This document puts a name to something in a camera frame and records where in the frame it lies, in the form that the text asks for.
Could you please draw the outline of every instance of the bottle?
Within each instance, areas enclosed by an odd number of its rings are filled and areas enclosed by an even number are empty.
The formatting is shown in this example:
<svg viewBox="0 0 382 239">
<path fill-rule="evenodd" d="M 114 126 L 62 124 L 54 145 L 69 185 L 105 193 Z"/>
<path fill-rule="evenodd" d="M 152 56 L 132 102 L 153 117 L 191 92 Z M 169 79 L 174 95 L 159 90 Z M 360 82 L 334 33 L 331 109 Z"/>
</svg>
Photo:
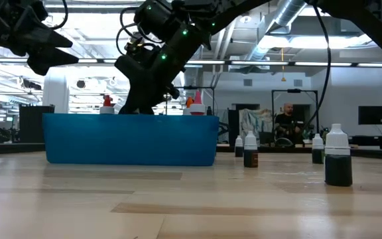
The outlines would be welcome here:
<svg viewBox="0 0 382 239">
<path fill-rule="evenodd" d="M 253 135 L 253 131 L 250 130 L 244 140 L 244 167 L 258 167 L 258 154 L 256 137 Z"/>
<path fill-rule="evenodd" d="M 237 139 L 235 140 L 235 156 L 236 157 L 242 157 L 243 156 L 243 139 L 240 135 L 238 135 Z"/>
<path fill-rule="evenodd" d="M 190 106 L 190 113 L 192 116 L 204 116 L 206 113 L 206 106 L 202 103 L 202 95 L 198 90 L 194 103 Z"/>
<path fill-rule="evenodd" d="M 349 139 L 339 123 L 333 124 L 326 135 L 325 183 L 339 187 L 353 184 Z"/>
<path fill-rule="evenodd" d="M 208 106 L 207 107 L 207 113 L 206 113 L 207 116 L 212 116 L 213 115 L 213 111 L 212 111 L 212 107 Z"/>
<path fill-rule="evenodd" d="M 183 115 L 184 116 L 191 116 L 191 111 L 190 111 L 190 106 L 194 103 L 194 100 L 192 99 L 192 97 L 188 97 L 187 101 L 186 101 L 186 107 L 184 108 L 184 113 Z"/>
<path fill-rule="evenodd" d="M 111 106 L 111 98 L 109 95 L 104 96 L 103 107 L 99 108 L 100 114 L 114 114 L 114 107 Z"/>
<path fill-rule="evenodd" d="M 324 140 L 319 133 L 312 140 L 312 163 L 324 164 Z"/>
</svg>

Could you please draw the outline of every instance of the computer screen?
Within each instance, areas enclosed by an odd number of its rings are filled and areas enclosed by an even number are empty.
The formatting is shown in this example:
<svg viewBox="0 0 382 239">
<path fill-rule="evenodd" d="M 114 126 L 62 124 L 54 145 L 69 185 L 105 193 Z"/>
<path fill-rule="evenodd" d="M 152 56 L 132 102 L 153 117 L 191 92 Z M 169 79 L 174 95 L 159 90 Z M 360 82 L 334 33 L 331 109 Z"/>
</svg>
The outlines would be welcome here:
<svg viewBox="0 0 382 239">
<path fill-rule="evenodd" d="M 382 125 L 382 106 L 359 106 L 359 125 Z"/>
</svg>

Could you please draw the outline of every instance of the fluorescent light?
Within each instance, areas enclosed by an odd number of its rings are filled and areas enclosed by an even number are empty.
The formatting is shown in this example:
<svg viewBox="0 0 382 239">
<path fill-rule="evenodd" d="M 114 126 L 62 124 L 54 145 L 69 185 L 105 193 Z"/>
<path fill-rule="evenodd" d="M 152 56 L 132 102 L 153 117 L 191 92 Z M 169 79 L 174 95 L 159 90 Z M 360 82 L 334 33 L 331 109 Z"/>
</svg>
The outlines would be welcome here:
<svg viewBox="0 0 382 239">
<path fill-rule="evenodd" d="M 94 8 L 94 9 L 124 9 L 127 7 L 136 7 L 137 5 L 69 5 L 69 9 L 88 9 L 88 8 Z M 46 8 L 55 8 L 55 9 L 64 9 L 63 5 L 56 5 L 56 4 L 48 4 L 45 5 Z"/>
<path fill-rule="evenodd" d="M 224 60 L 189 60 L 187 64 L 225 64 Z"/>
<path fill-rule="evenodd" d="M 104 63 L 110 63 L 110 64 L 113 64 L 113 63 L 116 63 L 116 59 L 105 59 L 105 60 L 104 60 Z"/>
<path fill-rule="evenodd" d="M 10 95 L 10 96 L 26 96 L 28 93 L 26 92 L 0 92 L 0 95 Z"/>
<path fill-rule="evenodd" d="M 335 62 L 335 63 L 331 63 L 331 66 L 351 66 L 351 63 Z"/>
<path fill-rule="evenodd" d="M 82 0 L 72 0 L 73 2 L 83 2 Z M 117 3 L 130 3 L 130 2 L 135 2 L 135 3 L 143 3 L 145 0 L 93 0 L 95 2 L 117 2 Z"/>
<path fill-rule="evenodd" d="M 327 66 L 327 62 L 296 62 L 295 66 Z"/>
<path fill-rule="evenodd" d="M 0 63 L 26 63 L 26 58 L 0 58 Z"/>
<path fill-rule="evenodd" d="M 353 44 L 354 38 L 350 37 L 330 37 L 331 49 L 343 49 Z M 325 37 L 294 37 L 291 39 L 289 47 L 307 49 L 326 49 Z"/>
<path fill-rule="evenodd" d="M 286 66 L 288 62 L 271 62 L 271 61 L 244 61 L 244 60 L 234 60 L 231 62 L 234 65 L 243 66 Z"/>
<path fill-rule="evenodd" d="M 382 63 L 359 63 L 358 67 L 382 67 Z"/>
<path fill-rule="evenodd" d="M 79 63 L 97 63 L 97 59 L 79 59 Z"/>
<path fill-rule="evenodd" d="M 327 62 L 296 62 L 295 66 L 327 66 Z M 351 63 L 331 63 L 331 66 L 351 66 Z"/>
<path fill-rule="evenodd" d="M 286 37 L 264 36 L 257 45 L 262 49 L 271 49 L 274 47 L 286 48 L 290 47 L 290 43 Z"/>
<path fill-rule="evenodd" d="M 203 68 L 203 65 L 185 65 L 185 68 Z"/>
</svg>

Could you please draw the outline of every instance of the white bottle cap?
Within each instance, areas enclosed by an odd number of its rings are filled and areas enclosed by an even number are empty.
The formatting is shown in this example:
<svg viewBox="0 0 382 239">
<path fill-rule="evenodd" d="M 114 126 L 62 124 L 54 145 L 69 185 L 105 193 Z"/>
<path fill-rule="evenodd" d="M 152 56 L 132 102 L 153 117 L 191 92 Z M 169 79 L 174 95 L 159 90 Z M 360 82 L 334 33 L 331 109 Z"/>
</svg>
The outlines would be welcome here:
<svg viewBox="0 0 382 239">
<path fill-rule="evenodd" d="M 253 134 L 253 131 L 249 130 L 249 133 L 245 137 L 244 140 L 244 150 L 256 150 L 257 149 L 257 140 L 255 135 Z"/>
<path fill-rule="evenodd" d="M 184 116 L 191 116 L 190 108 L 185 108 L 184 112 L 182 113 L 182 115 L 184 115 Z"/>
<path fill-rule="evenodd" d="M 240 135 L 238 135 L 237 139 L 235 140 L 235 146 L 236 147 L 243 147 L 243 139 Z"/>
<path fill-rule="evenodd" d="M 315 135 L 312 139 L 312 148 L 313 149 L 323 149 L 324 148 L 324 140 L 321 138 L 319 133 Z"/>
<path fill-rule="evenodd" d="M 326 135 L 325 154 L 350 155 L 348 135 L 339 123 L 333 123 L 331 132 Z"/>
<path fill-rule="evenodd" d="M 102 106 L 99 108 L 100 114 L 114 114 L 114 108 L 111 106 Z"/>
<path fill-rule="evenodd" d="M 190 114 L 205 114 L 206 113 L 206 106 L 204 104 L 192 104 L 190 106 Z"/>
</svg>

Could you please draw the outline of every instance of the blue plastic tub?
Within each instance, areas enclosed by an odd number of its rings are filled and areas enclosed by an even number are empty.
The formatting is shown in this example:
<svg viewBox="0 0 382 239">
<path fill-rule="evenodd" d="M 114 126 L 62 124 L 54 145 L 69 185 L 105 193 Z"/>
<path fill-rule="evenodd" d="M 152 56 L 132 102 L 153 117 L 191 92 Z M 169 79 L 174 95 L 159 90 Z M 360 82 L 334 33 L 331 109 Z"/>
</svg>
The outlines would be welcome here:
<svg viewBox="0 0 382 239">
<path fill-rule="evenodd" d="M 44 114 L 50 163 L 211 166 L 219 118 Z"/>
</svg>

